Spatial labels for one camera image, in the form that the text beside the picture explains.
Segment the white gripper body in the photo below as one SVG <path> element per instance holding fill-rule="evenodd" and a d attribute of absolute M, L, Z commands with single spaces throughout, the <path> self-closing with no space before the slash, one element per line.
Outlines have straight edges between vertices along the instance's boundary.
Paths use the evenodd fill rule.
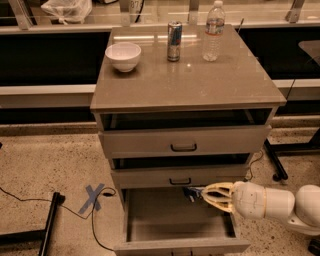
<path fill-rule="evenodd" d="M 236 182 L 232 189 L 234 209 L 246 219 L 265 216 L 265 188 L 251 182 Z"/>

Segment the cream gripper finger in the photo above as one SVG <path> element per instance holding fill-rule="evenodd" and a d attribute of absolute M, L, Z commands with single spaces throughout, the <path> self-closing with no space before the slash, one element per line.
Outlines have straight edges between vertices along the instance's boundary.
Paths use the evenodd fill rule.
<path fill-rule="evenodd" d="M 219 182 L 207 185 L 203 190 L 203 194 L 219 193 L 223 196 L 230 196 L 232 194 L 232 182 Z"/>
<path fill-rule="evenodd" d="M 231 213 L 233 211 L 232 199 L 230 196 L 225 195 L 209 195 L 203 194 L 202 198 L 210 205 L 216 207 L 224 212 Z"/>

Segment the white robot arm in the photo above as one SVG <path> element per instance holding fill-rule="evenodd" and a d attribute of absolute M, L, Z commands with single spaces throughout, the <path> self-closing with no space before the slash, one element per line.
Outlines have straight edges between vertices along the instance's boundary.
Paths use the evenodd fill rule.
<path fill-rule="evenodd" d="M 214 183 L 204 187 L 202 198 L 246 219 L 271 219 L 286 228 L 312 236 L 320 235 L 319 187 L 302 186 L 296 194 L 288 190 L 264 187 L 251 182 Z"/>

